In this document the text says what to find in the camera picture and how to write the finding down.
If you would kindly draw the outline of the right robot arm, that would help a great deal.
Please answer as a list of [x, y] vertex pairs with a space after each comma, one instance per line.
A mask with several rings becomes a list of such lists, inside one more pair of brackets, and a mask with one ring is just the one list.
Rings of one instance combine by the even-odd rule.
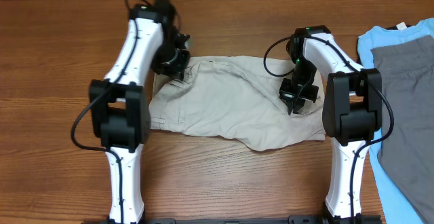
[[381, 223], [378, 215], [362, 214], [360, 204], [364, 160], [382, 124], [379, 71], [352, 61], [325, 26], [296, 29], [286, 40], [295, 67], [282, 81], [279, 97], [289, 113], [299, 113], [306, 102], [317, 100], [315, 74], [325, 77], [321, 119], [332, 140], [332, 175], [322, 214], [292, 215], [289, 223]]

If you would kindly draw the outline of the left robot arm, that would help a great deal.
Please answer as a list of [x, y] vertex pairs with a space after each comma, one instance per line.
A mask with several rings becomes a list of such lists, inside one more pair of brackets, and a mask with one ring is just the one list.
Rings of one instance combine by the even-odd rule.
[[182, 80], [190, 59], [189, 35], [174, 24], [169, 0], [143, 1], [129, 9], [128, 33], [112, 69], [89, 87], [94, 134], [111, 172], [112, 204], [107, 223], [141, 223], [142, 149], [151, 118], [144, 85], [149, 71]]

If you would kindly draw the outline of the beige shorts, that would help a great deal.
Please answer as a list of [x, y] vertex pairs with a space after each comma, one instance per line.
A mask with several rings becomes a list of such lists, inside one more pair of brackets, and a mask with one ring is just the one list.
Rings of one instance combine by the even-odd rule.
[[324, 92], [288, 113], [279, 98], [282, 80], [269, 75], [291, 69], [287, 60], [251, 56], [192, 57], [182, 81], [166, 82], [153, 96], [151, 128], [190, 136], [237, 139], [255, 151], [302, 141], [322, 141]]

